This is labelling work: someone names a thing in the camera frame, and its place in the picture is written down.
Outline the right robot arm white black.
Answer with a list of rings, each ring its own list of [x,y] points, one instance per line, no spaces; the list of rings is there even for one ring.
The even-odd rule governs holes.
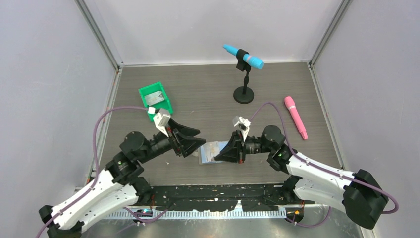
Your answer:
[[[279,127],[269,125],[260,137],[244,137],[244,127],[232,133],[216,161],[243,163],[246,155],[267,153],[267,162],[276,171],[289,174],[283,198],[288,203],[308,200],[345,213],[357,225],[372,230],[389,199],[371,173],[337,169],[290,149]]]

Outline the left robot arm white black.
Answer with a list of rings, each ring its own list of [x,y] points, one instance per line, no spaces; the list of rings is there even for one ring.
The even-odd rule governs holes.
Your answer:
[[[170,150],[187,157],[206,143],[198,129],[165,120],[162,130],[147,139],[141,132],[127,134],[120,152],[107,163],[95,179],[56,206],[39,210],[50,238],[79,238],[89,225],[120,208],[138,203],[147,205],[152,188],[140,174],[143,163]]]

